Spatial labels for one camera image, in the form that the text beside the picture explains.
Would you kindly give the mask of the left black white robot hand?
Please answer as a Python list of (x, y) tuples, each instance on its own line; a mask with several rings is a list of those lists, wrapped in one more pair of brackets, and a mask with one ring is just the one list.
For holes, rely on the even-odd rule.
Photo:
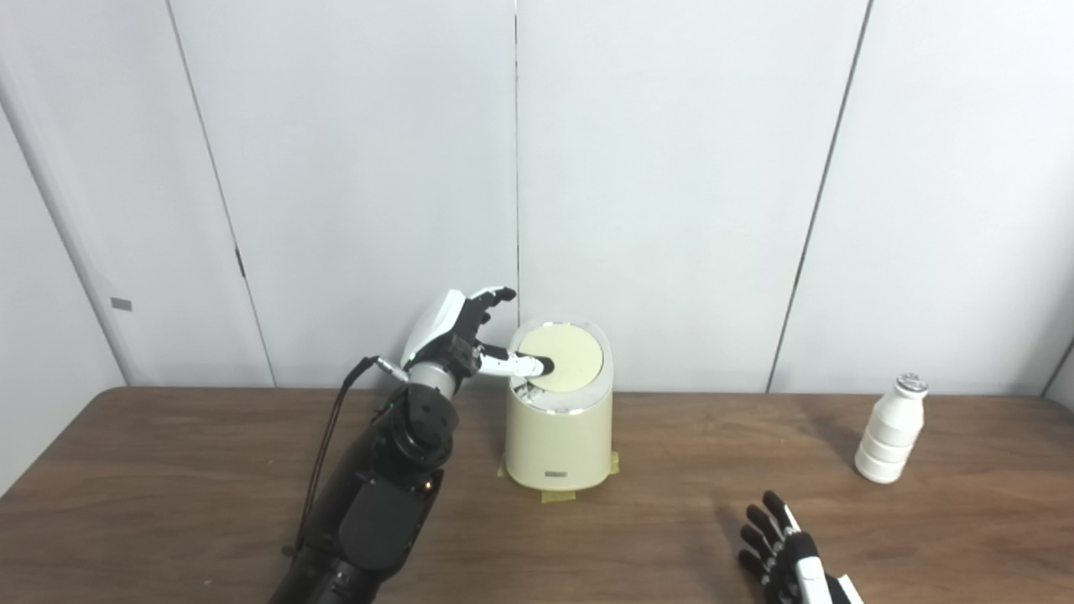
[(452, 398), (476, 375), (537, 378), (553, 373), (551, 358), (510, 351), (478, 337), (490, 320), (488, 311), (516, 297), (517, 291), (506, 286), (488, 287), (471, 297), (458, 289), (446, 291), (415, 322), (406, 341), (400, 366), (408, 382)]

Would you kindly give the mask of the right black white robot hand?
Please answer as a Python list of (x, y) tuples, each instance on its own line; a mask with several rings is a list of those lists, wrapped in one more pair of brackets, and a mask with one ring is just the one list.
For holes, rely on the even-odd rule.
[(863, 603), (847, 575), (827, 572), (816, 541), (777, 492), (748, 505), (739, 535), (748, 546), (738, 562), (759, 584), (764, 603)]

